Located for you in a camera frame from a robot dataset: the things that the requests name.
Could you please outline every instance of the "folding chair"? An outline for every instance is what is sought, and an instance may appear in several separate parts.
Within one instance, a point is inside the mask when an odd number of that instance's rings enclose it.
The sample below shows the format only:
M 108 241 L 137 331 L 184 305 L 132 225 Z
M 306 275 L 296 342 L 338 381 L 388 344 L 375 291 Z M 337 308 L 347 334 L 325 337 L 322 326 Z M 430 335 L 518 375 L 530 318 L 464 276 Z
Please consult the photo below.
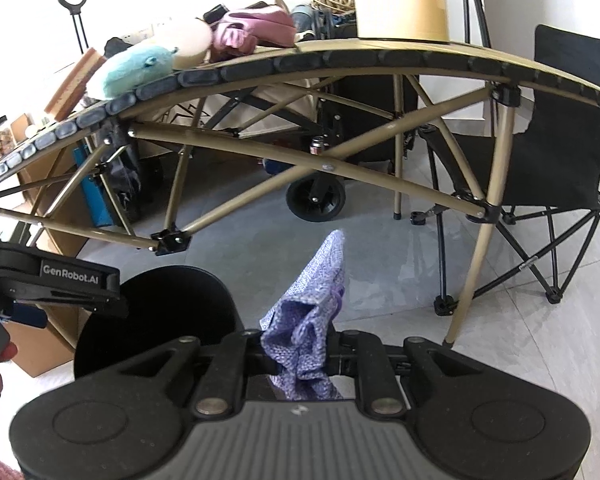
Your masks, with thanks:
M 539 25 L 536 28 L 535 60 L 572 73 L 600 85 L 600 40 Z M 573 279 L 600 222 L 600 108 L 565 97 L 535 92 L 531 122 L 527 130 L 513 137 L 509 175 L 497 230 L 521 259 L 520 264 L 478 288 L 474 298 L 529 268 L 544 288 L 547 300 L 559 303 Z M 434 153 L 451 177 L 454 194 L 472 200 L 470 186 L 462 176 L 439 129 L 427 126 L 420 129 L 427 142 L 432 184 L 439 189 Z M 469 166 L 474 170 L 480 188 L 489 182 L 495 138 L 454 134 Z M 544 209 L 517 216 L 517 206 L 540 206 Z M 442 214 L 446 208 L 435 206 L 428 212 L 413 212 L 411 222 L 423 224 L 427 216 L 436 216 L 438 227 L 440 295 L 434 301 L 439 316 L 453 313 L 457 301 L 446 291 L 445 237 Z M 554 215 L 584 210 L 584 216 L 559 236 L 555 235 Z M 550 243 L 529 255 L 506 225 L 531 218 L 546 218 Z M 559 283 L 558 245 L 590 222 L 582 248 L 563 282 Z M 540 273 L 535 262 L 551 254 L 552 284 Z

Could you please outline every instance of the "purple cloth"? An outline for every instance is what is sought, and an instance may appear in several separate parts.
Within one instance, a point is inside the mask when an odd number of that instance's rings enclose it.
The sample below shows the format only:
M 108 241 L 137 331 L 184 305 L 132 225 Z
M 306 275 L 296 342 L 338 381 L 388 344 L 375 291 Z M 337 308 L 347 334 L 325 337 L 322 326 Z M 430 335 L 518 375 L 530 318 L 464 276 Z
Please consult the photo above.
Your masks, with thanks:
M 281 368 L 271 379 L 288 400 L 342 398 L 322 367 L 327 330 L 340 311 L 343 295 L 344 234 L 334 231 L 260 320 L 262 348 Z

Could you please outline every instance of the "black handle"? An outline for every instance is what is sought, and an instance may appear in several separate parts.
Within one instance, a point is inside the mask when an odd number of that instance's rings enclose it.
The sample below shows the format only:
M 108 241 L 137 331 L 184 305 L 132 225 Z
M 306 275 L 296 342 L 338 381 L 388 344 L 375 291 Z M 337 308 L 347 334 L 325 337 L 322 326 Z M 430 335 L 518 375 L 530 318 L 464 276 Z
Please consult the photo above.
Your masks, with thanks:
M 80 14 L 80 9 L 86 2 L 87 0 L 82 0 L 79 4 L 70 4 L 67 0 L 58 0 L 60 5 L 62 5 L 65 9 L 69 9 L 69 12 L 72 16 Z

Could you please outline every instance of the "pink bag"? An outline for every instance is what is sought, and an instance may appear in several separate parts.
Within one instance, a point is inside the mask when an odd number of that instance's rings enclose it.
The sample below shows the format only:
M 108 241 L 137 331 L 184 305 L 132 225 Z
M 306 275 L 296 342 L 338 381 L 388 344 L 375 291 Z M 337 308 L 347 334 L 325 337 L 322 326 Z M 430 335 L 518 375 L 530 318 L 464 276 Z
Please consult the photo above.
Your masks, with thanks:
M 261 42 L 293 46 L 294 22 L 278 6 L 262 9 L 238 9 L 226 13 L 214 32 L 211 60 L 252 54 Z

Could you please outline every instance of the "teal plush toy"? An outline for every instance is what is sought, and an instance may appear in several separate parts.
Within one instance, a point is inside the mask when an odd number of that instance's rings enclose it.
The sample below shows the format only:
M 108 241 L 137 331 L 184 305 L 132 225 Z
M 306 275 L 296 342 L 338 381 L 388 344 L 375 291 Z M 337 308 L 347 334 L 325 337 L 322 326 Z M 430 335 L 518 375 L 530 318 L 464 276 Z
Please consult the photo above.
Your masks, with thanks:
M 109 100 L 173 71 L 173 52 L 138 43 L 107 59 L 87 82 L 89 97 Z

